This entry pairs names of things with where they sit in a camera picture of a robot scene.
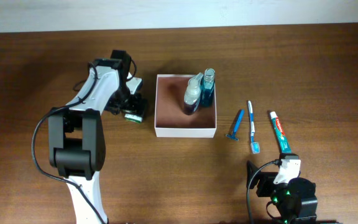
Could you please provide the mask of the green white soap box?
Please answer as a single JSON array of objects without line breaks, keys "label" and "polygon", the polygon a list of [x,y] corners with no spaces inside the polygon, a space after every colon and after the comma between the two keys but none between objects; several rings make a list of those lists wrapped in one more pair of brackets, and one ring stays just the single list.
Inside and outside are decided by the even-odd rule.
[{"label": "green white soap box", "polygon": [[144,115],[142,114],[132,114],[132,113],[127,113],[124,115],[124,118],[128,121],[132,121],[134,123],[141,123],[143,122],[144,119]]}]

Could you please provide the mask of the clear purple soap pump bottle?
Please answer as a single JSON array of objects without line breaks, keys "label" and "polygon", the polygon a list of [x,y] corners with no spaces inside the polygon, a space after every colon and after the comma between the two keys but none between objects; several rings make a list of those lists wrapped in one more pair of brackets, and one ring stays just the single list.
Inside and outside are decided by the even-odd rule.
[{"label": "clear purple soap pump bottle", "polygon": [[189,79],[188,86],[184,95],[184,113],[191,115],[196,112],[200,103],[201,97],[201,80],[203,73],[199,73],[193,78]]}]

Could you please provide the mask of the blue mouthwash bottle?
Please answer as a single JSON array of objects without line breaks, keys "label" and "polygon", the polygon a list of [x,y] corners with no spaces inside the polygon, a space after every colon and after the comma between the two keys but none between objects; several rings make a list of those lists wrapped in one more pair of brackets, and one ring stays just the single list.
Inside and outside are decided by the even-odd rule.
[{"label": "blue mouthwash bottle", "polygon": [[203,107],[209,107],[212,105],[214,83],[215,83],[215,71],[212,68],[207,68],[204,71],[203,79],[201,81],[200,103]]}]

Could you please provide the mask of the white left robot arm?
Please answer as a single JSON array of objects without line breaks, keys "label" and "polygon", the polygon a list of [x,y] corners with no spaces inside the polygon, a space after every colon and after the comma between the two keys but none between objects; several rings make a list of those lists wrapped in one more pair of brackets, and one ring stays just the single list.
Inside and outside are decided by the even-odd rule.
[{"label": "white left robot arm", "polygon": [[93,60],[74,99],[47,115],[49,163],[69,188],[77,223],[109,221],[99,182],[106,157],[101,117],[107,111],[122,113],[135,123],[143,121],[147,100],[139,92],[142,79],[132,68],[135,62],[125,50]]}]

